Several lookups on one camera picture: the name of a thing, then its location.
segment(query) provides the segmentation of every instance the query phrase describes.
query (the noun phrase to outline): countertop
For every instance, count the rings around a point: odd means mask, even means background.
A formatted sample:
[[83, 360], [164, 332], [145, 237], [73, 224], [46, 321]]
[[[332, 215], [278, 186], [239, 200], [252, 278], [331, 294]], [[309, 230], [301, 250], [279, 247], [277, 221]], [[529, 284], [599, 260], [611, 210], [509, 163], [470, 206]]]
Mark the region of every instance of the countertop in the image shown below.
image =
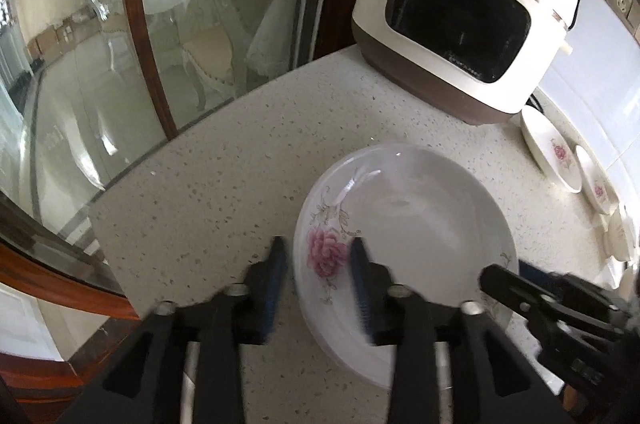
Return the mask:
[[[307, 192], [364, 146], [407, 141], [466, 167], [498, 202], [520, 258], [596, 279], [605, 264], [593, 210], [542, 175], [514, 123], [471, 127], [369, 67], [353, 46], [303, 66], [211, 114], [137, 166], [91, 209], [135, 310], [208, 299], [292, 241]], [[527, 354], [522, 319], [509, 333]], [[267, 346], [244, 346], [247, 422], [384, 422], [388, 394], [345, 372], [306, 328], [287, 280]]]

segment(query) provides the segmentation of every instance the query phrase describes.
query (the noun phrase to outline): white tile wall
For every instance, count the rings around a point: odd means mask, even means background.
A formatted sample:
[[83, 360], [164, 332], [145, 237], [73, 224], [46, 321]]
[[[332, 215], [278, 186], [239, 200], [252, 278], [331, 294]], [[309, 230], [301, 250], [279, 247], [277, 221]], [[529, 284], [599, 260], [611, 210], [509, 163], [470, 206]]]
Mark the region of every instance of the white tile wall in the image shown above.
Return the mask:
[[574, 48], [540, 83], [588, 141], [640, 226], [640, 46], [604, 0], [582, 0]]

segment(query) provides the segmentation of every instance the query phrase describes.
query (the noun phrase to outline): white bowl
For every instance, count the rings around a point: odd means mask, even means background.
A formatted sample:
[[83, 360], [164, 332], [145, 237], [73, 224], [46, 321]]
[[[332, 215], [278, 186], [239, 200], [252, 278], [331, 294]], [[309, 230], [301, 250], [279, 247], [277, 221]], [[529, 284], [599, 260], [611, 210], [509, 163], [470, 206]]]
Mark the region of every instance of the white bowl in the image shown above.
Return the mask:
[[602, 240], [605, 251], [616, 260], [630, 261], [635, 258], [638, 241], [634, 236], [633, 222], [626, 214], [624, 205], [619, 204], [612, 214]]
[[614, 200], [615, 194], [613, 194], [613, 188], [607, 177], [583, 147], [579, 145], [575, 147], [575, 157], [582, 174], [582, 184], [584, 185], [582, 192], [598, 213], [610, 215], [616, 208], [617, 202]]
[[631, 301], [631, 298], [636, 295], [636, 281], [638, 280], [638, 271], [629, 267], [620, 279], [620, 285], [616, 289], [618, 296], [623, 300]]
[[535, 108], [524, 106], [520, 128], [531, 155], [545, 175], [561, 188], [579, 193], [582, 176], [574, 153], [551, 121]]

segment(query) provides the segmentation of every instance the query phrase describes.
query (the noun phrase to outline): plate with pink flower pattern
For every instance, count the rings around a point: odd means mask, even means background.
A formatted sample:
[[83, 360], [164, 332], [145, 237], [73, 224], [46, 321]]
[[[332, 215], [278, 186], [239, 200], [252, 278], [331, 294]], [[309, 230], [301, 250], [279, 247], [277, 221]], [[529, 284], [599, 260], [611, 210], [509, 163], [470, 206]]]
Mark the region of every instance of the plate with pink flower pattern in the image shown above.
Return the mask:
[[[393, 349], [370, 346], [351, 285], [349, 243], [362, 237], [395, 281], [437, 303], [485, 303], [502, 327], [511, 310], [484, 296], [482, 269], [517, 273], [509, 226], [484, 186], [465, 168], [426, 147], [371, 146], [334, 164], [316, 181], [298, 218], [293, 245], [302, 313], [338, 364], [389, 387]], [[438, 362], [446, 364], [440, 354]]]
[[560, 188], [580, 193], [582, 176], [574, 153], [551, 121], [525, 105], [520, 112], [520, 129], [542, 172]]

